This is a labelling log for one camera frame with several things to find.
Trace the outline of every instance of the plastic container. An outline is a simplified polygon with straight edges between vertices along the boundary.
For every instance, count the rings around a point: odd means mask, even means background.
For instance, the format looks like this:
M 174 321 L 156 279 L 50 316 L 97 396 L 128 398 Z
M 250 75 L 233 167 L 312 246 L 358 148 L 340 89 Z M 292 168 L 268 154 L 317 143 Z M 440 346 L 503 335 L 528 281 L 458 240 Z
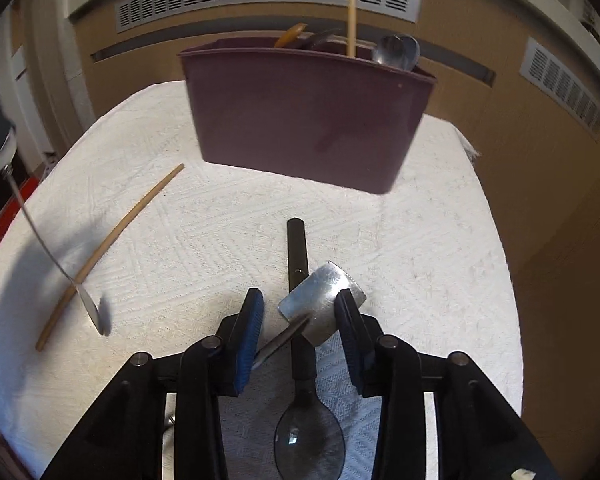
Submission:
M 381 194 L 400 171 L 436 79 L 371 61 L 273 48 L 276 38 L 227 38 L 182 61 L 207 162 L 298 176 Z

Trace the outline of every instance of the black handle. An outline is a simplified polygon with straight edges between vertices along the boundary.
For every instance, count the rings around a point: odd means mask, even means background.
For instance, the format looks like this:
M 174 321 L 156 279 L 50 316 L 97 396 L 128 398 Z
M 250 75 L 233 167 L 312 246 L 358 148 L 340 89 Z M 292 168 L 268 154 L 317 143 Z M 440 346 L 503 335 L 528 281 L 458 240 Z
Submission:
M 286 222 L 286 254 L 291 292 L 309 275 L 304 222 L 299 218 Z M 312 381 L 318 376 L 315 348 L 301 334 L 291 340 L 291 375 L 295 381 Z

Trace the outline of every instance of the wooden stick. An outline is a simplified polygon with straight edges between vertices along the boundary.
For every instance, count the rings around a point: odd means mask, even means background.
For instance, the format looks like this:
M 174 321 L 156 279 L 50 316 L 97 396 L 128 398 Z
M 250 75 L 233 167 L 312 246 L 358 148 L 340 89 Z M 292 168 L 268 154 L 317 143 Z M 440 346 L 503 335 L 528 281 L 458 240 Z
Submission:
M 356 0 L 349 0 L 347 22 L 347 57 L 356 57 Z
M 133 207 L 133 209 L 126 214 L 126 216 L 120 221 L 120 223 L 113 228 L 113 231 L 109 233 L 109 235 L 104 239 L 104 241 L 99 245 L 99 247 L 93 252 L 91 258 L 89 258 L 80 269 L 80 272 L 76 274 L 74 279 L 77 283 L 82 283 L 86 279 L 87 275 L 91 272 L 91 269 L 95 267 L 96 263 L 102 257 L 102 255 L 106 253 L 107 250 L 113 245 L 113 242 L 115 242 L 118 239 L 120 233 L 125 230 L 126 226 L 128 226 L 132 222 L 132 220 L 136 216 L 138 216 L 142 209 L 144 209 L 148 205 L 148 203 L 151 202 L 151 200 L 153 200 L 154 197 L 163 190 L 164 186 L 170 183 L 170 181 L 173 180 L 173 177 L 175 177 L 183 169 L 184 164 L 179 164 L 173 171 L 171 171 L 170 174 L 168 174 L 164 179 L 158 182 L 158 184 L 156 184 L 149 193 L 143 196 L 142 200 L 140 200 L 140 202 L 138 202 Z M 36 343 L 36 350 L 38 352 L 42 352 L 42 349 L 45 347 L 45 344 L 48 341 L 49 336 L 51 335 L 51 331 L 58 322 L 58 319 L 60 319 L 60 316 L 62 315 L 62 311 L 67 306 L 69 301 L 71 301 L 71 298 L 74 297 L 74 295 L 75 288 L 72 285 L 68 286 L 64 294 L 58 301 L 58 304 L 56 304 L 56 307 L 51 313 L 51 316 L 49 317 L 48 321 L 46 322 L 45 327 L 40 333 L 40 337 L 38 338 L 38 342 Z

